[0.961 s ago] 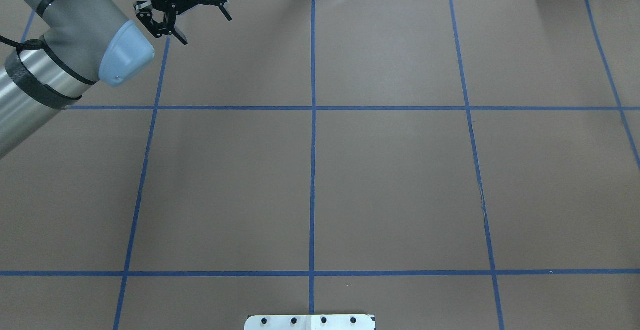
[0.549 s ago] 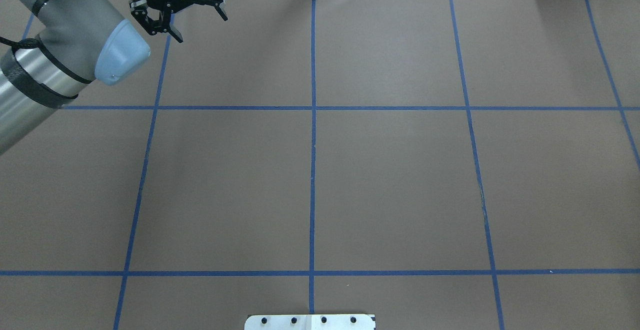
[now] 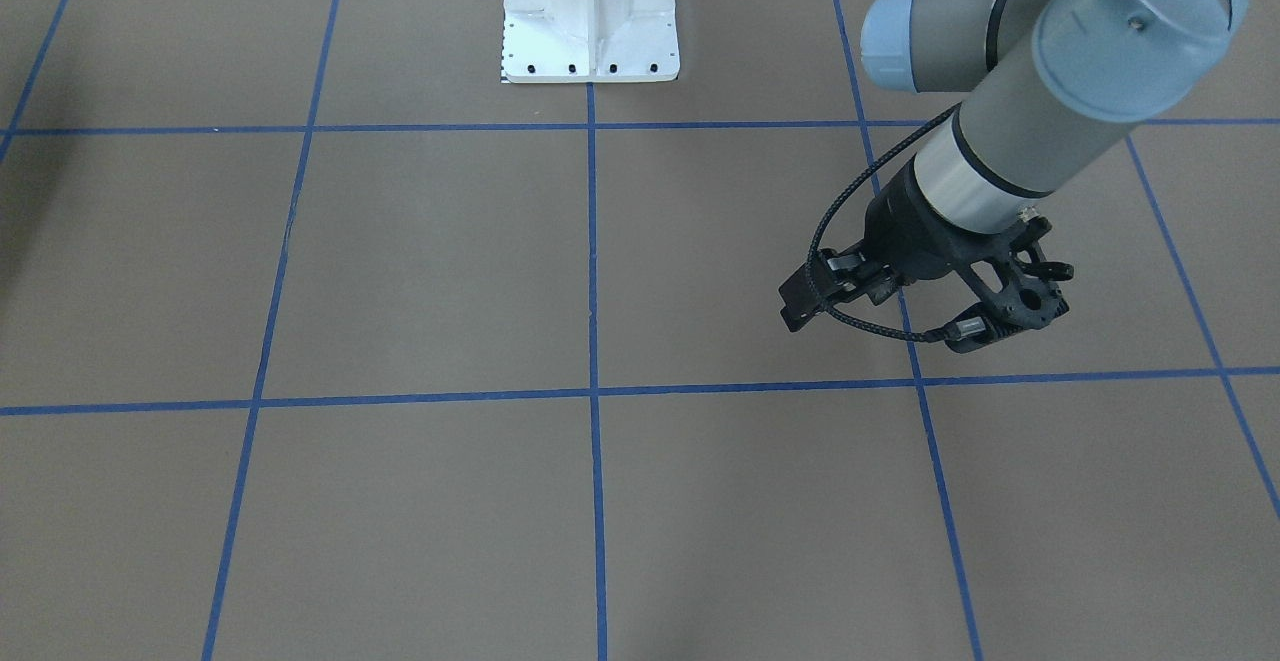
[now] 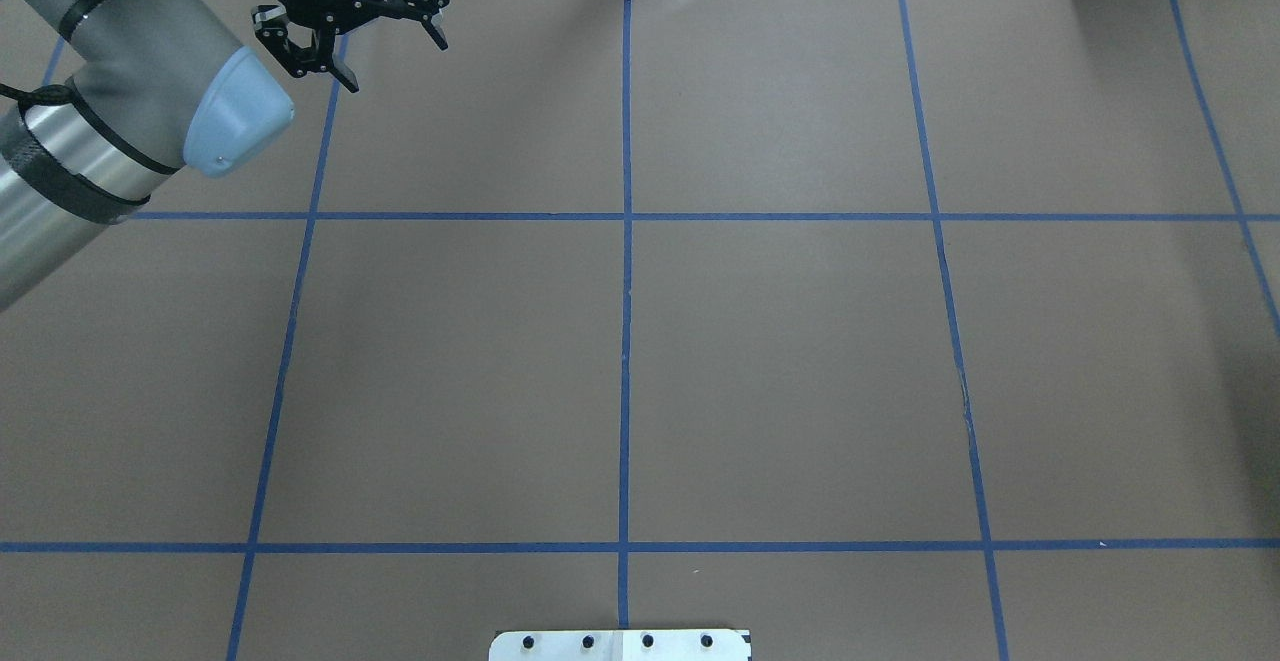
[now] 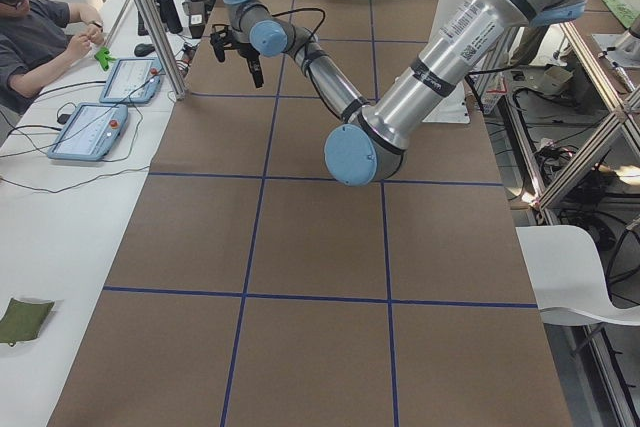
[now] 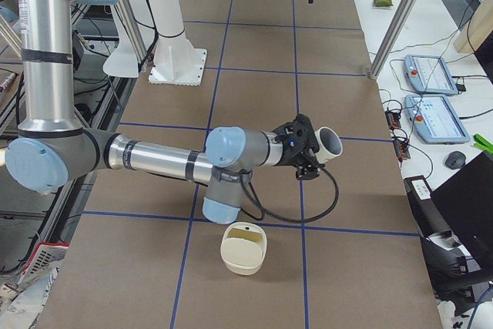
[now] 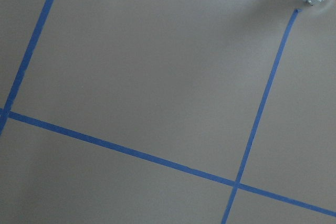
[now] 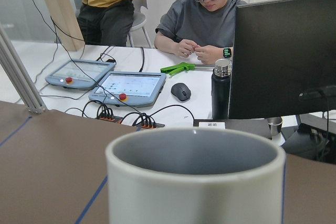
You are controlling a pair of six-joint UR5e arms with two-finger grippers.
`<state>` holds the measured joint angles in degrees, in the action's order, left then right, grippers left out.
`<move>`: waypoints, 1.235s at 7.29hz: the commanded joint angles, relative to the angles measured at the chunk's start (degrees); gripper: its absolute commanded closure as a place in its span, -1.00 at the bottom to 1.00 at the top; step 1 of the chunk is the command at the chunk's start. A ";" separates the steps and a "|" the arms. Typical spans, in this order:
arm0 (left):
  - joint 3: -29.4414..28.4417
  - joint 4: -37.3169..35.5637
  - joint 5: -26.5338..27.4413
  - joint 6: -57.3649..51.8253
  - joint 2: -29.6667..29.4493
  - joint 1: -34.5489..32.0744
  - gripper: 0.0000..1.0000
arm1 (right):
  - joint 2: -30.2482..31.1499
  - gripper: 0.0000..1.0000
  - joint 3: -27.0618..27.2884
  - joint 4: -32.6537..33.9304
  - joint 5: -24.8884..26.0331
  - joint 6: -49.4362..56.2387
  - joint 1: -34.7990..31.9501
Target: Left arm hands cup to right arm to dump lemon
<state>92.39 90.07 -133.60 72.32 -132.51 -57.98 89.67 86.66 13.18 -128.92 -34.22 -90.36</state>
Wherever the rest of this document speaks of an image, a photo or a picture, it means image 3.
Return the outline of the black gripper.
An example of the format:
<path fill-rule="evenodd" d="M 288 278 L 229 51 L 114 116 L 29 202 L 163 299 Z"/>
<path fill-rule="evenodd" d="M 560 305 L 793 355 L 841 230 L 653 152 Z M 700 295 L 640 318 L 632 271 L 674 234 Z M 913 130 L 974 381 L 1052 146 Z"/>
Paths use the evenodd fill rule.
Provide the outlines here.
<path fill-rule="evenodd" d="M 778 288 L 780 315 L 788 332 L 800 332 L 826 311 L 820 301 L 833 282 L 850 300 L 865 296 L 883 304 L 899 290 L 918 281 L 937 281 L 955 272 L 945 237 L 948 227 L 925 200 L 909 161 L 868 205 L 864 238 L 824 265 L 809 272 L 801 265 Z"/>

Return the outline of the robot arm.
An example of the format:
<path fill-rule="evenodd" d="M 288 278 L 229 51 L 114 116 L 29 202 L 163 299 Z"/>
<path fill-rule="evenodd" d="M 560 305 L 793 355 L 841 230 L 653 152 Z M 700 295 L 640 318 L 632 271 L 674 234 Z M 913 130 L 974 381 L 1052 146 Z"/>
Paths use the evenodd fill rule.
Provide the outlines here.
<path fill-rule="evenodd" d="M 870 201 L 864 234 L 823 245 L 860 174 L 780 287 L 790 330 L 849 327 L 966 354 L 1069 310 L 1036 206 L 1178 105 L 1228 54 L 1249 0 L 876 0 L 861 26 L 869 79 L 961 102 L 869 167 L 914 149 Z"/>

